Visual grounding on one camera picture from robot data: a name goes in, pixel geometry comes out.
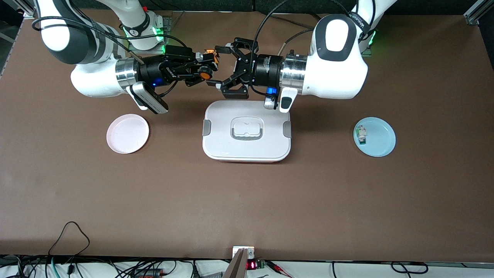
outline green cable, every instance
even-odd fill
[[[57,278],[60,278],[60,275],[58,274],[58,271],[55,268],[55,263],[53,262],[53,258],[51,258],[51,268],[53,268],[53,272],[55,272],[55,276],[57,276]]]

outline red digital display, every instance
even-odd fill
[[[257,269],[257,264],[256,264],[255,260],[248,260],[247,265],[246,265],[246,269],[247,270]]]

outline container lid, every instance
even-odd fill
[[[274,162],[291,148],[290,114],[263,101],[220,100],[206,110],[203,150],[223,161]]]

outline brown table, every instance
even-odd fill
[[[118,24],[110,11],[88,14]],[[172,34],[201,51],[252,38],[262,17],[186,13]],[[362,91],[298,97],[291,152],[273,164],[203,153],[204,112],[222,99],[214,88],[178,85],[166,115],[141,112],[128,95],[85,97],[73,66],[29,25],[0,80],[1,253],[46,254],[74,220],[91,238],[87,255],[227,258],[248,244],[266,259],[494,262],[494,74],[479,29],[462,16],[385,16]],[[260,53],[300,30],[269,20]],[[306,53],[309,38],[286,51]],[[233,63],[224,55],[215,77]],[[151,135],[120,155],[105,134],[127,113],[144,116]],[[368,116],[395,130],[390,155],[353,144],[353,126]],[[54,253],[82,246],[71,227]]]

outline pink plate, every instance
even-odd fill
[[[127,114],[112,122],[106,132],[108,146],[117,153],[138,151],[149,137],[149,125],[143,117]]]

